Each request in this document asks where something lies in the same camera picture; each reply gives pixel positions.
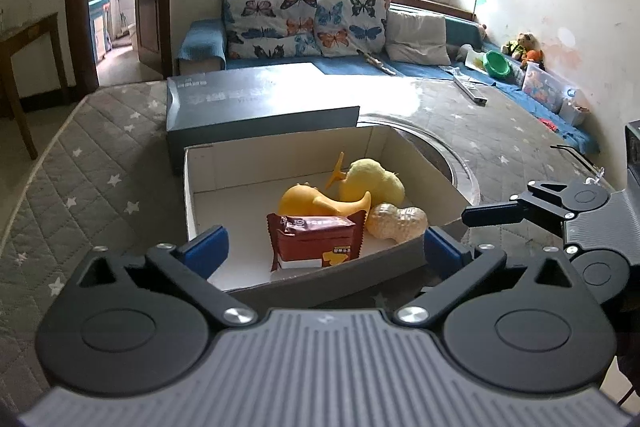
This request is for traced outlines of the beige peanut toy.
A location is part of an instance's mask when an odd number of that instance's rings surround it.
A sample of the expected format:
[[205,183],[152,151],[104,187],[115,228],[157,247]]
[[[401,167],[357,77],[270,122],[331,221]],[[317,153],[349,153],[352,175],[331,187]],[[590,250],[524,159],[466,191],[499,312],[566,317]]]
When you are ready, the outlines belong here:
[[383,202],[371,209],[366,227],[376,239],[393,239],[400,244],[423,235],[428,219],[418,207],[398,208]]

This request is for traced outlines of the dark wooden table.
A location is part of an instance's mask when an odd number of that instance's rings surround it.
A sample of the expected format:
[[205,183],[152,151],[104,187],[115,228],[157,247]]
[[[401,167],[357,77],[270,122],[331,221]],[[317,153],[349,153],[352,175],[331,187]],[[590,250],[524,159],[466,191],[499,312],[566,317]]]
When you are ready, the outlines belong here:
[[31,160],[39,153],[22,98],[46,91],[56,79],[55,96],[62,103],[70,101],[63,58],[58,13],[32,18],[21,26],[1,31],[1,103],[20,132]]

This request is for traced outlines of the yellow plush chick toy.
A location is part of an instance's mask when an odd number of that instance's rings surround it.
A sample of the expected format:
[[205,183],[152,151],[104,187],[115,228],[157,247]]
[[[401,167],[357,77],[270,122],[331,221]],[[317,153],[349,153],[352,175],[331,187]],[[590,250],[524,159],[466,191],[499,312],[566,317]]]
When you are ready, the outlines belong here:
[[343,202],[356,202],[367,192],[371,195],[371,206],[392,204],[399,206],[406,197],[404,184],[397,174],[386,170],[378,161],[361,158],[353,161],[343,171],[345,153],[338,155],[332,173],[326,181],[326,189],[337,186],[337,194]]

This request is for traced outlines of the clear plastic toy bin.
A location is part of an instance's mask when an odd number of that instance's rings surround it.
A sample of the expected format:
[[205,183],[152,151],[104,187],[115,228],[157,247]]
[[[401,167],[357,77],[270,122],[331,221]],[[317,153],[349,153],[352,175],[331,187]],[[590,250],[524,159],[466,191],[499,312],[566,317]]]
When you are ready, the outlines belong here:
[[564,81],[528,62],[524,72],[522,90],[550,112],[559,114],[565,100],[575,98],[577,90]]

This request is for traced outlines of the green plastic bowl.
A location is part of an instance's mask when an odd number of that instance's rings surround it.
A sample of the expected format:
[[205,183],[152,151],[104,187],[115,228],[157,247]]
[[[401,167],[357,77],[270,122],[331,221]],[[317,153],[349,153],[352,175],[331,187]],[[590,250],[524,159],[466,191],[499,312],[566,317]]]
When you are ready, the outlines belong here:
[[487,51],[483,57],[483,66],[487,75],[494,79],[505,80],[511,75],[510,63],[500,52]]

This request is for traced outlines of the blue sofa cover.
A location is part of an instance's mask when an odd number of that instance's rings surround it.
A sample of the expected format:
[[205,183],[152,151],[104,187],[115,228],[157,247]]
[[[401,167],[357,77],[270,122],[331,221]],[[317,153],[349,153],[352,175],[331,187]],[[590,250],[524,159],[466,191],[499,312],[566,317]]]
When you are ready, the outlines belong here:
[[[213,20],[197,20],[194,22],[183,39],[176,58],[177,69],[182,75],[190,72],[207,72],[215,68],[237,69],[258,66],[284,65],[295,63],[314,64],[326,75],[369,75],[381,76],[382,70],[366,62],[360,56],[293,56],[270,58],[252,57],[230,58],[226,54],[226,30],[224,21],[220,18]],[[454,62],[454,67],[473,79],[476,83],[494,87],[501,91],[514,103],[524,108],[526,112],[542,120],[553,122],[556,127],[555,133],[559,135],[568,145],[579,150],[584,155],[597,155],[600,147],[596,139],[591,134],[578,127],[569,124],[561,116],[552,113],[546,106],[543,106],[533,98],[523,92],[514,83],[492,79],[474,69],[466,67],[461,62]]]

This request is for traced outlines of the dark grey box lid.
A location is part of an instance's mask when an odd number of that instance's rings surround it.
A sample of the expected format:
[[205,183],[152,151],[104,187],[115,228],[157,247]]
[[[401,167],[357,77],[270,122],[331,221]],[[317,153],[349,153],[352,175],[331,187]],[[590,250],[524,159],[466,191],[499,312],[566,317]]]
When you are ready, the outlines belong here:
[[360,104],[310,63],[200,72],[167,80],[166,140],[175,174],[190,146],[354,127]]

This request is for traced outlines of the grey plain cushion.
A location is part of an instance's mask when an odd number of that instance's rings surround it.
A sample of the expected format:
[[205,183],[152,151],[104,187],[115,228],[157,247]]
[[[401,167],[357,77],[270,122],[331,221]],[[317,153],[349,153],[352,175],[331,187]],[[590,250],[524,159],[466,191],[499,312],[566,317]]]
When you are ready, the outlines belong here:
[[385,49],[395,62],[449,66],[445,17],[390,11]]

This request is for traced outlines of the butterfly pattern cushion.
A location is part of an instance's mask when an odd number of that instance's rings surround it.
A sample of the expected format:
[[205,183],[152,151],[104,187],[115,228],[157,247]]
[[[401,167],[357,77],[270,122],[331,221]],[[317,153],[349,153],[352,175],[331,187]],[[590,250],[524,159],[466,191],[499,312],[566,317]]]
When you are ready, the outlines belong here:
[[314,36],[317,8],[318,0],[222,0],[228,57],[320,56]]

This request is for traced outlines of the red snack packet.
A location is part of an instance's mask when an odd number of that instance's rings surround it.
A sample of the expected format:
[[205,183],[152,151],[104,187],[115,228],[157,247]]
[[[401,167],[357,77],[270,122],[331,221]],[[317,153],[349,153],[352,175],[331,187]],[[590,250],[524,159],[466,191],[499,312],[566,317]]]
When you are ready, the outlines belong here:
[[271,270],[329,268],[360,257],[367,213],[292,217],[270,213]]

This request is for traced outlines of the orange stuffed toy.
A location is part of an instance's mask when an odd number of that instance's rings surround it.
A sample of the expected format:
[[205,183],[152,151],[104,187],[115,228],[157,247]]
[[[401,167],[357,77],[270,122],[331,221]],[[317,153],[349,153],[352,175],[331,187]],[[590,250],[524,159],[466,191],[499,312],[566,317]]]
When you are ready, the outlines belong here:
[[514,39],[503,43],[501,53],[519,61],[521,70],[525,70],[529,63],[541,67],[544,60],[535,37],[528,32],[520,32]]

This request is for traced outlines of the grey quilted star cover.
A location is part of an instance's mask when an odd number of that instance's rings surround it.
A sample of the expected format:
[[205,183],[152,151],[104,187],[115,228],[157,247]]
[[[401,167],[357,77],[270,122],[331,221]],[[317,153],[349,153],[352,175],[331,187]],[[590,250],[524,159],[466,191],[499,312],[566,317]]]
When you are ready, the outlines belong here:
[[[556,134],[495,88],[477,107],[446,80],[346,76],[335,87],[357,92],[363,114],[434,134],[456,175],[476,176],[483,202],[518,193],[530,180],[588,176]],[[24,411],[47,390],[35,331],[92,247],[137,252],[186,235],[165,112],[163,82],[100,90],[80,103],[28,170],[1,230],[1,402],[8,409]]]

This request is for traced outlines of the white cardboard box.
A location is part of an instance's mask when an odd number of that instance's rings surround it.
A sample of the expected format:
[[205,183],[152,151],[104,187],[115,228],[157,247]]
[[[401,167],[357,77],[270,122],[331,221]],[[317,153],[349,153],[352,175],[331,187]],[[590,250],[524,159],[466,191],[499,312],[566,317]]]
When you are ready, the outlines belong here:
[[374,124],[191,146],[186,229],[218,227],[206,280],[254,307],[311,307],[419,270],[430,225],[464,232],[480,186],[434,136]]

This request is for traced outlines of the orange rubber duck toy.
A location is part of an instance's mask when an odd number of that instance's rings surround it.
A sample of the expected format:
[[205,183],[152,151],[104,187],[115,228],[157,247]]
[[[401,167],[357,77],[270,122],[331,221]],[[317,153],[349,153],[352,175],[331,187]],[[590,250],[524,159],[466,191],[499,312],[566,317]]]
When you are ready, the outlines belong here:
[[278,215],[292,217],[349,217],[359,211],[368,213],[371,208],[371,193],[367,191],[356,202],[341,202],[330,199],[317,187],[296,184],[282,195]]

